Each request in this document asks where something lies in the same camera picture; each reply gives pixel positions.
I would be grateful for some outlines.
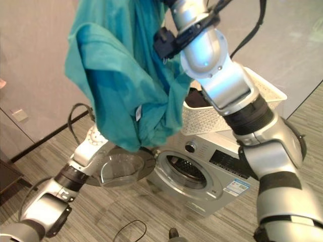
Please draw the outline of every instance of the washing machine door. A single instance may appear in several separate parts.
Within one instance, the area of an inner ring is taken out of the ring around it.
[[[156,164],[151,151],[143,147],[132,153],[116,146],[106,154],[101,152],[97,159],[100,165],[87,184],[104,188],[135,183],[148,176]]]

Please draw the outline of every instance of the gray wall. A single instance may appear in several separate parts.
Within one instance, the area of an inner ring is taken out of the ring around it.
[[[76,6],[77,1],[66,0],[0,0],[0,76],[7,82],[0,90],[0,108],[27,134],[22,148],[65,124],[74,103],[88,102],[64,75]],[[17,109],[28,119],[15,121]]]
[[[218,1],[210,0],[209,6]],[[234,0],[220,13],[218,29],[231,53],[259,17],[259,0]],[[172,26],[168,15],[166,24]],[[282,90],[288,117],[323,79],[323,1],[269,0],[264,24],[234,60]]]

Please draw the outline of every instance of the clothing tag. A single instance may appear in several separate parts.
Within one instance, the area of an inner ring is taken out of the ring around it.
[[[136,121],[138,122],[141,118],[141,105],[136,110]]]

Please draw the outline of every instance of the wooden floor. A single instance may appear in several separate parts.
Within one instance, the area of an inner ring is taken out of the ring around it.
[[[323,84],[289,120],[306,134],[308,152],[301,173],[323,205]],[[74,125],[77,135],[84,137],[91,125],[88,117],[79,120]],[[72,135],[64,130],[17,161],[15,167],[34,183],[45,176],[55,175],[75,148]],[[1,225],[17,221],[18,208],[26,191],[26,188],[17,185],[1,197]],[[73,212],[61,232],[44,241],[112,241],[118,230],[134,219],[147,224],[147,234],[140,240],[142,242],[168,241],[171,227],[176,227],[190,242],[254,241],[256,197],[257,188],[254,188],[214,215],[202,218],[146,180],[108,191],[86,185],[71,204]],[[116,241],[135,241],[143,229],[143,225],[135,223],[124,230]]]

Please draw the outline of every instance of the dark furniture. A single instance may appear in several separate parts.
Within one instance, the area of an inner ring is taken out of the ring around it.
[[[0,160],[0,194],[5,192],[15,183],[20,183],[30,188],[32,184],[23,177],[24,175],[10,166],[9,163]]]

